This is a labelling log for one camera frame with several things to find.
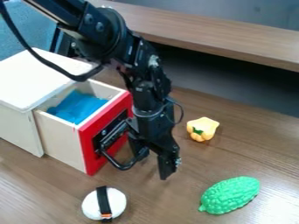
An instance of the wooden box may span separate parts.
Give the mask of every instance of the wooden box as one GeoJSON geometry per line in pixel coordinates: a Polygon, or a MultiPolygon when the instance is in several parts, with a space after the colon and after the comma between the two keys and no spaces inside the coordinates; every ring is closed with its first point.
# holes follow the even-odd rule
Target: wooden box
{"type": "MultiPolygon", "coordinates": [[[[34,50],[71,74],[82,74],[92,67],[75,59],[34,50]]],[[[93,138],[121,112],[132,115],[129,92],[96,80],[83,83],[69,80],[27,51],[1,61],[0,70],[0,137],[35,156],[42,157],[45,153],[89,175],[97,172],[105,159],[94,152],[93,138]],[[46,112],[74,89],[108,102],[79,125],[46,112]]],[[[114,155],[125,141],[124,135],[108,152],[114,155]]]]}

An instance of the screw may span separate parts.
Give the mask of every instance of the screw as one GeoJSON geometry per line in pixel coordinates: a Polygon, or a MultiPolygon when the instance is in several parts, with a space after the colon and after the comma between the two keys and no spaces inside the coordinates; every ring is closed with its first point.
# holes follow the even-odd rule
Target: screw
{"type": "Polygon", "coordinates": [[[103,32],[103,31],[104,31],[104,25],[103,25],[103,23],[98,22],[98,23],[96,24],[96,26],[95,26],[95,30],[96,30],[97,32],[103,32]]]}
{"type": "Polygon", "coordinates": [[[176,167],[180,166],[182,164],[182,158],[176,159],[176,167]]]}
{"type": "Polygon", "coordinates": [[[87,13],[86,16],[84,17],[84,23],[87,25],[92,24],[94,21],[94,18],[91,14],[87,13]]]}
{"type": "Polygon", "coordinates": [[[71,47],[76,48],[77,44],[75,42],[72,42],[71,47]]]}

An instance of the white round object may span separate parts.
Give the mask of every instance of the white round object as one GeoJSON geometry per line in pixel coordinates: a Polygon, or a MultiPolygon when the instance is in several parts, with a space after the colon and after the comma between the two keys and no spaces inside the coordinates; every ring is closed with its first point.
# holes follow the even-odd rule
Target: white round object
{"type": "MultiPolygon", "coordinates": [[[[120,216],[126,208],[126,195],[124,195],[123,192],[120,192],[119,190],[112,187],[107,188],[107,195],[112,218],[115,219],[120,216]]],[[[83,200],[82,211],[83,214],[85,214],[85,216],[91,220],[102,220],[96,191],[89,193],[83,200]]]]}

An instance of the green bitter melon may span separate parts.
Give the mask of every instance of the green bitter melon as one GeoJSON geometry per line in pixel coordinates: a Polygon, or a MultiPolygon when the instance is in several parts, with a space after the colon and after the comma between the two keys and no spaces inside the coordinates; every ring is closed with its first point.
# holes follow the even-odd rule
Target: green bitter melon
{"type": "Polygon", "coordinates": [[[260,190],[256,178],[238,177],[218,182],[205,191],[201,197],[199,211],[209,214],[225,214],[243,207],[260,190]]]}

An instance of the wooden tabletop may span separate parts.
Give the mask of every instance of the wooden tabletop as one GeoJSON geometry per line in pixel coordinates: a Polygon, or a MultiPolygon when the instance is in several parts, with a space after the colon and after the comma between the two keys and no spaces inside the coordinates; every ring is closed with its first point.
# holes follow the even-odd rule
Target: wooden tabletop
{"type": "MultiPolygon", "coordinates": [[[[113,74],[97,79],[121,86],[113,74]]],[[[184,105],[184,120],[174,129],[183,164],[166,181],[159,179],[154,153],[129,171],[106,164],[88,177],[0,140],[0,223],[98,223],[84,217],[80,204],[103,185],[128,197],[125,213],[114,223],[299,223],[299,120],[177,87],[172,96],[184,105]],[[187,121],[201,116],[220,122],[208,143],[192,141],[185,131],[187,121]],[[252,202],[220,216],[198,211],[205,189],[238,176],[261,182],[252,202]]],[[[121,161],[129,156],[128,146],[117,155],[121,161]]]]}
{"type": "Polygon", "coordinates": [[[147,40],[271,67],[299,71],[299,32],[189,15],[125,3],[89,0],[110,5],[127,25],[147,40]]]}

